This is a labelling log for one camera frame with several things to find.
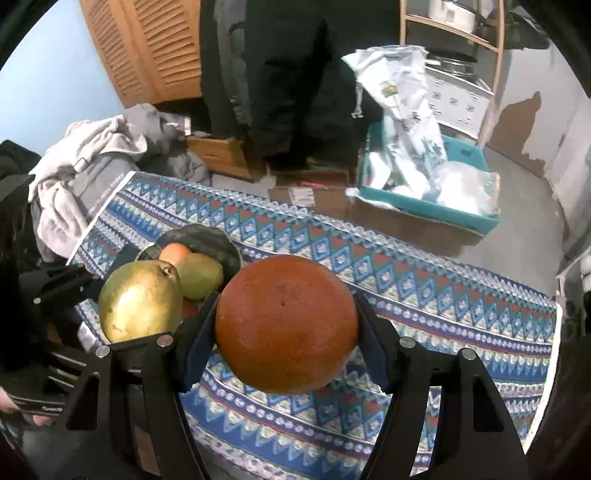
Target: white plastic bag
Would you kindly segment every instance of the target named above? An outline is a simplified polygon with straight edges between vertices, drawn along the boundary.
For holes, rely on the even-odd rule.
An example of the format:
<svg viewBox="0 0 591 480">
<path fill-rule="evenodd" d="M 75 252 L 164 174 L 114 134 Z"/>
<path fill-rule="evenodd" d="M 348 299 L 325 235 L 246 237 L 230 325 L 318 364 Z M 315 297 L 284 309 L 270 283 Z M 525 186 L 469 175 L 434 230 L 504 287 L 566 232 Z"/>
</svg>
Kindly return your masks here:
<svg viewBox="0 0 591 480">
<path fill-rule="evenodd" d="M 474 215 L 493 215 L 496 211 L 501 189 L 501 177 L 496 172 L 447 161 L 437 168 L 435 184 L 440 190 L 437 203 L 444 207 Z"/>
<path fill-rule="evenodd" d="M 371 47 L 343 57 L 357 82 L 383 107 L 384 160 L 414 198 L 433 189 L 434 171 L 447 160 L 428 105 L 426 56 L 424 48 L 410 45 Z"/>
</svg>

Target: metal bolt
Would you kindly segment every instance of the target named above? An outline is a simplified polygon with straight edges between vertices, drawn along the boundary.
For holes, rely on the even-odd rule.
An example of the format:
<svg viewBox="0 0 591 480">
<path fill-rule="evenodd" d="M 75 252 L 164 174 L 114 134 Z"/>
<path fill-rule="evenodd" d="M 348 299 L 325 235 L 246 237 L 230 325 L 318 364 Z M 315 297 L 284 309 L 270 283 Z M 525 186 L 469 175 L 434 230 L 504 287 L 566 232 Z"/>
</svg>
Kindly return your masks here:
<svg viewBox="0 0 591 480">
<path fill-rule="evenodd" d="M 402 345 L 404 348 L 413 348 L 416 344 L 417 343 L 414 338 L 411 337 L 402 337 L 400 339 L 400 345 Z"/>
<path fill-rule="evenodd" d="M 158 340 L 156 340 L 156 343 L 159 344 L 160 346 L 168 346 L 172 342 L 173 342 L 172 335 L 162 335 L 162 336 L 158 337 Z"/>
<path fill-rule="evenodd" d="M 96 349 L 95 354 L 98 358 L 104 358 L 107 355 L 109 355 L 110 351 L 111 351 L 111 349 L 109 348 L 108 345 L 103 345 L 103 346 L 100 346 Z"/>
<path fill-rule="evenodd" d="M 476 358 L 476 352 L 471 348 L 463 348 L 462 357 L 464 357 L 466 360 L 474 360 Z"/>
</svg>

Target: pear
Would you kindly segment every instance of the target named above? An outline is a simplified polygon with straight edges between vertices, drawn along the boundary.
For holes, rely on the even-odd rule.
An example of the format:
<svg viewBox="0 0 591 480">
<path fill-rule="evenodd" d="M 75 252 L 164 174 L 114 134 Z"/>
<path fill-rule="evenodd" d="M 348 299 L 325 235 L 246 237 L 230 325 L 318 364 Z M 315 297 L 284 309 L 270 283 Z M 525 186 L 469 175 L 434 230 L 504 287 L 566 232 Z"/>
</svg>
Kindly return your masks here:
<svg viewBox="0 0 591 480">
<path fill-rule="evenodd" d="M 189 300 L 203 300 L 223 284 L 221 263 L 207 255 L 189 254 L 181 260 L 177 269 L 183 296 Z"/>
<path fill-rule="evenodd" d="M 178 272 L 162 260 L 122 265 L 109 276 L 99 295 L 100 326 L 113 343 L 173 332 L 182 312 Z"/>
</svg>

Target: pile of clothes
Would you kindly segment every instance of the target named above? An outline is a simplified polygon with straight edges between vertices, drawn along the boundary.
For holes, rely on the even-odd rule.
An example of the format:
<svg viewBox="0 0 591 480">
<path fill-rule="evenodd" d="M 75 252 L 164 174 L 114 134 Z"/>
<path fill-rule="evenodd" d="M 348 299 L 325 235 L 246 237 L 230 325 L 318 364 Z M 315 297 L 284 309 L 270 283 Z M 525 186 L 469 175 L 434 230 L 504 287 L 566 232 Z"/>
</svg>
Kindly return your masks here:
<svg viewBox="0 0 591 480">
<path fill-rule="evenodd" d="M 209 185 L 207 166 L 187 148 L 184 136 L 183 116 L 148 103 L 123 115 L 69 125 L 30 171 L 35 179 L 28 200 L 42 259 L 68 258 L 130 171 Z"/>
</svg>

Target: person's hand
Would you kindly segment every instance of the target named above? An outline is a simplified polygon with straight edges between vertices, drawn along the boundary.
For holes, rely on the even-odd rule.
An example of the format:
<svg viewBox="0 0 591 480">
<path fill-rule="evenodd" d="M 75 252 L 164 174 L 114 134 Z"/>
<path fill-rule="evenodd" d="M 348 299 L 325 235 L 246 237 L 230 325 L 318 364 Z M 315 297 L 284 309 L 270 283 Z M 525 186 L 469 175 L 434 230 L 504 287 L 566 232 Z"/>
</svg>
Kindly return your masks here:
<svg viewBox="0 0 591 480">
<path fill-rule="evenodd" d="M 18 412 L 18 406 L 11 400 L 6 391 L 0 387 L 0 410 L 4 413 L 15 413 Z M 33 422 L 35 425 L 51 425 L 53 419 L 43 415 L 33 415 Z"/>
</svg>

